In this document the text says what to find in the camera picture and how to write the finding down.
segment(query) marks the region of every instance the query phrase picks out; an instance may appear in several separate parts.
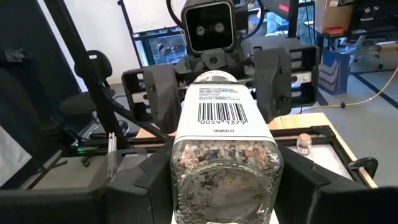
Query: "computer monitor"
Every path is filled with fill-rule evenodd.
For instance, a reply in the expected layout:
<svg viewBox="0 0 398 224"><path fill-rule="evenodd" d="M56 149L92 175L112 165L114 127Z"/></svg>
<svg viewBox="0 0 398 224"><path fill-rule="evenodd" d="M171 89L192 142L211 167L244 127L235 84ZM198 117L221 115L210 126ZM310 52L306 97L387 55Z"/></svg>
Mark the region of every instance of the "computer monitor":
<svg viewBox="0 0 398 224"><path fill-rule="evenodd" d="M298 4L299 0L261 0L264 7L271 12L278 14L280 17L289 20L291 7Z"/></svg>

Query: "barcode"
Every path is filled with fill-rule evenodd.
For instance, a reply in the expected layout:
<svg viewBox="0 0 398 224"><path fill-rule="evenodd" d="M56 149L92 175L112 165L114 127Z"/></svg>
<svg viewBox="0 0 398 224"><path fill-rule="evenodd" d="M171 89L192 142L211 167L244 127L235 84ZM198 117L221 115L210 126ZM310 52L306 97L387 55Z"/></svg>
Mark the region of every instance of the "barcode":
<svg viewBox="0 0 398 224"><path fill-rule="evenodd" d="M244 121L248 119L241 103L200 103L198 122L200 121Z"/></svg>

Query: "wooden table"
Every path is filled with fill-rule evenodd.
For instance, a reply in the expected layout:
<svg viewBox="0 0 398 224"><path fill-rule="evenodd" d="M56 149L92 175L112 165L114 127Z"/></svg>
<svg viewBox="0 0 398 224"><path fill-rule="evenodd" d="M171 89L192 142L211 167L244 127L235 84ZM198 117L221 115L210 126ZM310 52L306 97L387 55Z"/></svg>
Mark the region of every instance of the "wooden table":
<svg viewBox="0 0 398 224"><path fill-rule="evenodd" d="M344 150L347 152L347 155L351 158L352 161L356 161L357 158L355 157L354 153L351 149L347 146L344 142L343 138L338 134L337 130L333 127L329 119L326 117L324 113L307 113L307 114L294 114L294 115L287 115L275 118L271 123L268 124L268 128L270 130L277 130L277 129L293 129L293 128L309 128L311 126L329 126L336 134L337 140L343 146ZM153 138L154 136L149 134L145 130L140 130L138 132L137 138ZM365 169L359 169L362 176L366 179L369 183L369 186L376 188L377 185L371 178L371 176L366 172Z"/></svg>

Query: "blue box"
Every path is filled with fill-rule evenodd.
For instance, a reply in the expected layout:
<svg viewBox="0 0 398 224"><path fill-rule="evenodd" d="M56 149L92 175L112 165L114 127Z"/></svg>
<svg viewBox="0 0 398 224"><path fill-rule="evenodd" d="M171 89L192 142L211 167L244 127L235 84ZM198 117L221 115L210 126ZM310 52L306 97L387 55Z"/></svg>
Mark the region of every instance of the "blue box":
<svg viewBox="0 0 398 224"><path fill-rule="evenodd" d="M347 93L349 55L323 49L318 86L331 95Z"/></svg>

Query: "small glass bottle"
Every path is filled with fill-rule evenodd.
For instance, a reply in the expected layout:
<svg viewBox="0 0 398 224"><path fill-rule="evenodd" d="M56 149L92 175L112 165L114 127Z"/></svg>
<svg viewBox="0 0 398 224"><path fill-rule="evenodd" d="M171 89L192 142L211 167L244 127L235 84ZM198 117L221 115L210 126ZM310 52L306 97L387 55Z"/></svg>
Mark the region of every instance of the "small glass bottle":
<svg viewBox="0 0 398 224"><path fill-rule="evenodd" d="M301 155L309 155L311 153L312 139L309 134L300 134L297 137L297 152Z"/></svg>
<svg viewBox="0 0 398 224"><path fill-rule="evenodd" d="M170 161L177 224L268 224L284 162L247 87L225 72L188 88Z"/></svg>

